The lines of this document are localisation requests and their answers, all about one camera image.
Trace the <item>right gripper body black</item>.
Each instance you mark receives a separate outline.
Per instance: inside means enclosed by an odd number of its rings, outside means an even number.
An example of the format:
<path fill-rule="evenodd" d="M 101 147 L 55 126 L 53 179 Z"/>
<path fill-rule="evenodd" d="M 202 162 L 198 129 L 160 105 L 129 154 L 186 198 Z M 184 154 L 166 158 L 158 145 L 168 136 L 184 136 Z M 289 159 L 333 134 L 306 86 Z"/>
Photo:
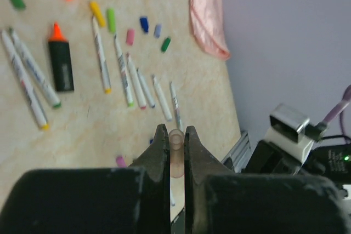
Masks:
<path fill-rule="evenodd" d="M 271 142 L 259 141 L 248 164 L 241 171 L 249 174 L 290 174 L 301 169 L 301 162 Z"/>

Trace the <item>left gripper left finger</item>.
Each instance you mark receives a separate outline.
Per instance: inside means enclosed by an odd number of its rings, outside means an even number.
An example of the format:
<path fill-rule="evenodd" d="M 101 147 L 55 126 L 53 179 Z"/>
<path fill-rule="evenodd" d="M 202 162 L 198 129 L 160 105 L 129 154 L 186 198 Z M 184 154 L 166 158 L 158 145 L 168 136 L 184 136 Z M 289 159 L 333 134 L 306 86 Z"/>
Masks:
<path fill-rule="evenodd" d="M 164 124 L 125 168 L 24 173 L 1 210 L 1 233 L 170 231 L 170 150 Z"/>

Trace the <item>magenta pink marker cap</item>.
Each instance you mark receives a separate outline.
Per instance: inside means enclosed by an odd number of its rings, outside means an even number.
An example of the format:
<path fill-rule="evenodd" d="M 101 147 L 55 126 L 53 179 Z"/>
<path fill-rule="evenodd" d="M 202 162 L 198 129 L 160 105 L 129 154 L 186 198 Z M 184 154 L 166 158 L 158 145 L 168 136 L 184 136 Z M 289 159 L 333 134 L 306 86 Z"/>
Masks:
<path fill-rule="evenodd" d="M 119 168 L 126 168 L 128 165 L 126 164 L 124 158 L 122 156 L 116 157 L 116 164 Z"/>

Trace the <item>lilac cap paint marker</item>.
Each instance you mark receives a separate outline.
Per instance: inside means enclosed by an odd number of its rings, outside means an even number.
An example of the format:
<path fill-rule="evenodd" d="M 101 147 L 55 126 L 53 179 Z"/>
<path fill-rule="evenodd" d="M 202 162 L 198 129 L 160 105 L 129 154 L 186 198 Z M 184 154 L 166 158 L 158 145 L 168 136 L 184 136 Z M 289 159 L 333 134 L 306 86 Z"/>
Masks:
<path fill-rule="evenodd" d="M 172 121 L 172 114 L 171 114 L 171 111 L 169 109 L 169 106 L 168 106 L 168 103 L 166 101 L 163 90 L 161 88 L 161 85 L 160 85 L 160 83 L 157 80 L 155 75 L 152 75 L 152 82 L 153 82 L 155 93 L 158 97 L 160 106 L 162 108 L 162 112 L 164 114 L 164 117 L 165 117 L 167 122 L 170 122 L 170 121 Z"/>

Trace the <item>blue cap white marker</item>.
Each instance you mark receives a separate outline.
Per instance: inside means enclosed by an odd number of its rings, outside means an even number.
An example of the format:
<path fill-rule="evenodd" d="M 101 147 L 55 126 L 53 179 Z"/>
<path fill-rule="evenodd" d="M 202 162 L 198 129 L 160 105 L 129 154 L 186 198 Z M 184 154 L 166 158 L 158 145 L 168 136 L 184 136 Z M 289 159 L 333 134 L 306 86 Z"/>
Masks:
<path fill-rule="evenodd" d="M 140 81 L 140 84 L 141 84 L 141 87 L 143 89 L 143 92 L 144 92 L 144 95 L 149 103 L 149 106 L 154 109 L 156 104 L 155 104 L 155 100 L 154 100 L 154 97 L 153 95 L 151 94 L 151 91 L 150 91 L 150 88 L 146 82 L 146 79 L 144 77 L 144 75 L 142 74 L 141 70 L 139 68 L 137 68 L 137 74 L 138 74 L 138 77 L 139 77 L 139 81 Z"/>

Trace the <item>pink cap paint marker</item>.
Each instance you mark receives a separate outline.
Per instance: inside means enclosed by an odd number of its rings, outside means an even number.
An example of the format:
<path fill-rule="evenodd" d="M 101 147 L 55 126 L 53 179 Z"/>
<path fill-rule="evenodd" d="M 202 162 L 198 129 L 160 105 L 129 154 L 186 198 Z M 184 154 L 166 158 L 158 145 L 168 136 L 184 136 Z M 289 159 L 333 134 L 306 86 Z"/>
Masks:
<path fill-rule="evenodd" d="M 135 95 L 137 97 L 139 108 L 144 110 L 144 109 L 146 109 L 146 98 L 144 96 L 144 93 L 143 93 L 143 90 L 142 90 L 142 87 L 141 87 L 141 84 L 139 81 L 137 69 L 135 67 L 135 64 L 132 60 L 130 53 L 127 53 L 127 65 L 128 65 L 129 73 L 131 75 L 131 79 L 132 79 Z"/>

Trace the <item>green cap white marker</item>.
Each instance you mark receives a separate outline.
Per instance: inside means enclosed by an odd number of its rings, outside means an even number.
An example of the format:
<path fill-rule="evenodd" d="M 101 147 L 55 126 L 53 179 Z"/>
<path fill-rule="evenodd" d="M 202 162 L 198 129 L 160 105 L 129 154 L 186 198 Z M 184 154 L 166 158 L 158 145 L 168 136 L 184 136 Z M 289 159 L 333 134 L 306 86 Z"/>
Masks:
<path fill-rule="evenodd" d="M 61 106 L 61 100 L 48 79 L 45 77 L 39 65 L 36 63 L 26 44 L 19 38 L 18 34 L 12 27 L 9 28 L 9 34 L 20 59 L 28 69 L 30 75 L 34 78 L 47 103 L 52 108 L 59 108 Z"/>

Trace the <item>lime cap white marker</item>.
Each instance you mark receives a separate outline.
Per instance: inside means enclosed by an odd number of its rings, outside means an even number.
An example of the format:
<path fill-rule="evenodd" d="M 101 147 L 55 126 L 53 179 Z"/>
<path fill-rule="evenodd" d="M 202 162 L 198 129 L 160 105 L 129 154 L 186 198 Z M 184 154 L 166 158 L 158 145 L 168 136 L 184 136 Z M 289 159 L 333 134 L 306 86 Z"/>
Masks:
<path fill-rule="evenodd" d="M 124 61 L 124 54 L 123 54 L 120 42 L 118 40 L 117 33 L 114 33 L 114 45 L 115 45 L 115 51 L 117 56 L 117 62 L 118 62 L 118 66 L 121 74 L 122 87 L 126 97 L 126 102 L 128 107 L 132 107 L 134 105 L 133 96 L 131 92 L 131 87 L 128 82 L 127 68 Z"/>

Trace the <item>lilac marker cap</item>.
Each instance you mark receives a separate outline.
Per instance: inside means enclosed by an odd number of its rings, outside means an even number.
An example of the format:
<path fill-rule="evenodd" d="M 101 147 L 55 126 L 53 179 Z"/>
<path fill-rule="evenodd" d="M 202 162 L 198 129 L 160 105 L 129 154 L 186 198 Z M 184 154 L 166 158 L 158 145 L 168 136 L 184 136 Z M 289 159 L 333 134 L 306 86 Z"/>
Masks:
<path fill-rule="evenodd" d="M 162 24 L 156 24 L 154 29 L 154 37 L 160 38 L 162 32 Z"/>

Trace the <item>yellow marker pen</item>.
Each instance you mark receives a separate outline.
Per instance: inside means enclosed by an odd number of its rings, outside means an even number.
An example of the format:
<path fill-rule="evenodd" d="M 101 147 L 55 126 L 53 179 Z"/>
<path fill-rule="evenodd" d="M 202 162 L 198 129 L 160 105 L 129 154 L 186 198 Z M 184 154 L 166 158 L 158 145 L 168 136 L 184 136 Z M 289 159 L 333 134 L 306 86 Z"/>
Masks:
<path fill-rule="evenodd" d="M 94 44 L 97 50 L 97 55 L 100 63 L 100 72 L 101 72 L 104 92 L 108 94 L 111 92 L 111 83 L 110 83 L 110 77 L 109 77 L 109 72 L 107 68 L 104 48 L 102 44 L 102 39 L 99 31 L 99 25 L 95 16 L 92 16 L 92 29 L 93 29 L 93 35 L 94 35 Z"/>

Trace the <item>black orange highlighter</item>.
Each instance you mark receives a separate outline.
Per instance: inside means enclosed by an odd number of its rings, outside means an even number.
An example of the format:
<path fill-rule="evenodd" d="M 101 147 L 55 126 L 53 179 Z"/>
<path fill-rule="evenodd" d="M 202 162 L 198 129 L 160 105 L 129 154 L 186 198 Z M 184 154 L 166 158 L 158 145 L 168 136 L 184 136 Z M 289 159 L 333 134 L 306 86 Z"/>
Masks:
<path fill-rule="evenodd" d="M 57 92 L 73 92 L 73 72 L 69 42 L 61 33 L 57 22 L 53 24 L 52 34 L 48 40 L 50 63 Z"/>

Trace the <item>yellow cap paint marker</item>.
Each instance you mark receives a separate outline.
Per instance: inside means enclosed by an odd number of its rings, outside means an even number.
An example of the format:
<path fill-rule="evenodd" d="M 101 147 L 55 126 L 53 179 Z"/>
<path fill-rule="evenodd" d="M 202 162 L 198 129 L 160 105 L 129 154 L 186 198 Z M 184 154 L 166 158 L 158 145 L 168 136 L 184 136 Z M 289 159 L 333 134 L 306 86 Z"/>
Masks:
<path fill-rule="evenodd" d="M 28 74 L 25 71 L 24 65 L 8 35 L 6 30 L 1 31 L 1 38 L 8 53 L 9 60 L 12 64 L 14 72 L 19 80 L 20 86 L 24 92 L 25 99 L 28 102 L 28 105 L 33 113 L 33 116 L 36 120 L 36 123 L 41 130 L 48 130 L 49 123 L 47 121 L 44 110 L 41 106 L 41 103 L 37 97 L 37 94 L 34 90 L 33 85 L 29 79 Z"/>

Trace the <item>yellow marker cap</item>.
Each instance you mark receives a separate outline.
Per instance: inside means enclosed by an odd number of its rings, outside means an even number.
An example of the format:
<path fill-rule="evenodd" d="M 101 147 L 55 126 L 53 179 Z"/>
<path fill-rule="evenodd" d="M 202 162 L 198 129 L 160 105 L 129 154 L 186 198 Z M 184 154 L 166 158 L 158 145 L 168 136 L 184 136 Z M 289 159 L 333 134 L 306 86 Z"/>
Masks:
<path fill-rule="evenodd" d="M 98 24 L 99 24 L 99 26 L 100 27 L 105 27 L 106 26 L 106 20 L 105 20 L 105 18 L 103 16 L 103 13 L 102 13 L 102 11 L 100 9 L 100 6 L 99 6 L 98 2 L 90 1 L 89 2 L 89 6 L 90 6 L 90 8 L 91 8 L 91 10 L 93 12 L 93 15 L 95 16 Z"/>

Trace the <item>small blue cap marker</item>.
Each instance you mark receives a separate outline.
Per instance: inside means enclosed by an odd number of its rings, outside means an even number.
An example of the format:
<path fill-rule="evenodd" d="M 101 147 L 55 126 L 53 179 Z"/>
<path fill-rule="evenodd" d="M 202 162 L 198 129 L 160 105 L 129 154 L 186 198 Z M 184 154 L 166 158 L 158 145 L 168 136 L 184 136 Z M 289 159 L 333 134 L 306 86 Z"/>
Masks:
<path fill-rule="evenodd" d="M 170 197 L 170 204 L 172 207 L 174 207 L 176 203 L 175 203 L 175 199 L 174 199 L 174 195 L 171 187 L 169 187 L 169 197 Z"/>

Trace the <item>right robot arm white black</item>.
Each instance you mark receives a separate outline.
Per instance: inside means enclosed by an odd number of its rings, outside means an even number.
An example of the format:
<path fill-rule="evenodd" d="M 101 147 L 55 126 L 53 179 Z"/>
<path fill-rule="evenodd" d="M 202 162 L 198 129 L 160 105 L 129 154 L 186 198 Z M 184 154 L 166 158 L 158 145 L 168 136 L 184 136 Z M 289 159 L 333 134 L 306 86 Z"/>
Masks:
<path fill-rule="evenodd" d="M 330 179 L 339 189 L 343 198 L 350 198 L 350 137 L 332 135 L 323 141 L 344 139 L 344 144 L 318 146 L 310 151 L 304 163 L 270 142 L 261 140 L 254 150 L 242 173 L 315 175 Z"/>

